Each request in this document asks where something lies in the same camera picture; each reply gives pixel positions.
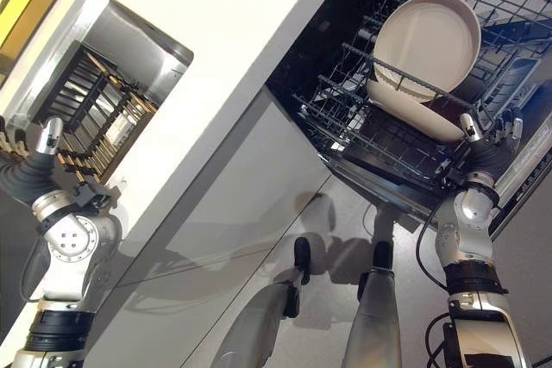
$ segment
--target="white cabinet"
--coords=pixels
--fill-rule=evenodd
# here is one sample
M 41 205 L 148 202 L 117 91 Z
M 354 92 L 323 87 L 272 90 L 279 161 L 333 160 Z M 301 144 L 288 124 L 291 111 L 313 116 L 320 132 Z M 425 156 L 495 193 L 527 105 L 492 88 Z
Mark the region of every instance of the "white cabinet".
M 263 90 L 104 302 L 86 366 L 180 366 L 328 177 Z

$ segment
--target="plate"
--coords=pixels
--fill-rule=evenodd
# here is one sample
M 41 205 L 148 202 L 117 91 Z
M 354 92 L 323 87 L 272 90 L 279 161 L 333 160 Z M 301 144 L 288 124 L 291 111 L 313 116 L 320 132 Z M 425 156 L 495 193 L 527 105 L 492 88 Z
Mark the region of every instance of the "plate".
M 463 0 L 409 0 L 385 21 L 373 56 L 450 92 L 472 70 L 480 42 L 477 16 Z M 376 63 L 374 67 L 378 80 L 393 86 L 400 82 L 396 72 Z M 399 89 L 403 88 L 426 100 L 435 96 L 434 91 L 408 78 Z
M 455 142 L 464 138 L 463 131 L 452 122 L 404 93 L 369 79 L 366 87 L 374 104 L 429 137 L 443 142 Z

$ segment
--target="dishwasher door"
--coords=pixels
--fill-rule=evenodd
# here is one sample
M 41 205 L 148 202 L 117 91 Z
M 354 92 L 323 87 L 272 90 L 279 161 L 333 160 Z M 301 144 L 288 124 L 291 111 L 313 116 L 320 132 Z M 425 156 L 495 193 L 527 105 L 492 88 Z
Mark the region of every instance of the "dishwasher door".
M 522 109 L 522 147 L 497 183 L 502 210 L 493 229 L 499 228 L 548 169 L 549 0 L 464 0 L 480 22 L 480 53 L 450 92 L 373 56 L 381 26 L 406 1 L 326 0 L 267 84 L 336 176 L 361 194 L 376 195 L 421 219 L 462 186 L 469 148 L 465 141 L 436 141 L 377 108 L 366 93 L 367 80 L 375 79 L 374 64 L 399 78 L 398 85 L 414 82 L 433 91 L 434 98 L 423 105 L 456 125 L 469 111 L 490 131 L 504 110 Z M 344 16 L 358 25 L 346 28 Z M 339 30 L 332 31 L 332 25 Z M 331 52 L 319 46 L 324 43 Z

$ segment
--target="gray floor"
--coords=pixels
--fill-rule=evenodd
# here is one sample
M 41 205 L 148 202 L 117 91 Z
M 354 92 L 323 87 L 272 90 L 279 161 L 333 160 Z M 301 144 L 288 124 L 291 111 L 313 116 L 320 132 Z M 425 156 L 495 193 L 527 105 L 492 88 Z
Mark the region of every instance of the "gray floor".
M 511 290 L 510 300 L 525 347 L 533 361 L 552 353 L 552 176 L 496 242 L 499 275 Z M 185 368 L 209 366 L 216 348 L 247 300 L 292 262 L 292 243 L 307 233 L 313 247 L 316 276 L 302 292 L 301 314 L 282 321 L 269 368 L 339 367 L 356 311 L 358 275 L 371 261 L 375 240 L 394 242 L 394 271 L 405 367 L 425 366 L 423 333 L 430 319 L 446 311 L 446 294 L 419 271 L 415 256 L 419 226 L 385 206 L 373 206 L 351 189 L 331 178 L 321 194 L 307 207 L 289 232 L 273 249 L 227 312 L 188 358 Z M 433 249 L 430 232 L 423 244 L 422 258 L 435 275 L 442 270 Z M 432 335 L 436 346 L 442 331 Z

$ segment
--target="white countertop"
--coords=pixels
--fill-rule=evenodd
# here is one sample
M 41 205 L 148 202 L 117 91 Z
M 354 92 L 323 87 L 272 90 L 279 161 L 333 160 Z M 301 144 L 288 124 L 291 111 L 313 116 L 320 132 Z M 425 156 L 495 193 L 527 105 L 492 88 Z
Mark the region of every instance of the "white countertop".
M 136 255 L 147 242 L 322 1 L 117 0 L 194 53 L 109 181 L 121 191 L 113 214 L 123 236 L 133 241 L 134 251 L 127 255 Z M 0 113 L 6 118 L 10 100 L 74 2 L 57 1 L 0 90 Z M 1 366 L 23 343 L 35 308 L 29 309 L 14 328 L 21 332 L 10 333 L 3 343 Z

